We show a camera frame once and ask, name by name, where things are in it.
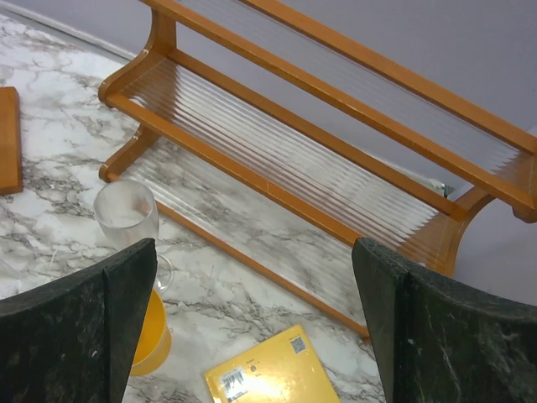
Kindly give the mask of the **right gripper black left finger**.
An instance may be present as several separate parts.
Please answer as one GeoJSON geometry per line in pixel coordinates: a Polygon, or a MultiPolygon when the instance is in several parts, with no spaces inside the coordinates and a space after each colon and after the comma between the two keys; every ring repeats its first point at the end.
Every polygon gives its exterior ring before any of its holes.
{"type": "Polygon", "coordinates": [[[156,276],[155,241],[1,301],[3,402],[120,402],[156,276]]]}

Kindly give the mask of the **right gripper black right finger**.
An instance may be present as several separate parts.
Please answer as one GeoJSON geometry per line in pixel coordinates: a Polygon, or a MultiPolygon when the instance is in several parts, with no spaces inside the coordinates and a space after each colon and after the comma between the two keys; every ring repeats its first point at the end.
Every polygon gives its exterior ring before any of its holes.
{"type": "Polygon", "coordinates": [[[352,266],[388,402],[534,402],[536,308],[472,288],[370,238],[352,266]]]}

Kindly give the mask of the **yellow plastic goblet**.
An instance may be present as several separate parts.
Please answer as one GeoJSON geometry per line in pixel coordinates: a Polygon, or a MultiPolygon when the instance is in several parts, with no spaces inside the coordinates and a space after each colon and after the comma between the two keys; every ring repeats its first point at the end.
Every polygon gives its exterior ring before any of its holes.
{"type": "Polygon", "coordinates": [[[169,355],[171,333],[167,324],[164,303],[152,290],[130,374],[142,376],[158,369],[169,355]]]}

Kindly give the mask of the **clear smooth wine glass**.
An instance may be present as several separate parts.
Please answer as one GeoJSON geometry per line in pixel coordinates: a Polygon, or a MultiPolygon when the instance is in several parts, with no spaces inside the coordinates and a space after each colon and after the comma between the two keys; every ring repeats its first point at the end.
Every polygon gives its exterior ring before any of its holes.
{"type": "Polygon", "coordinates": [[[93,202],[94,215],[116,249],[124,249],[143,238],[159,239],[159,213],[153,192],[133,180],[104,186],[93,202]]]}

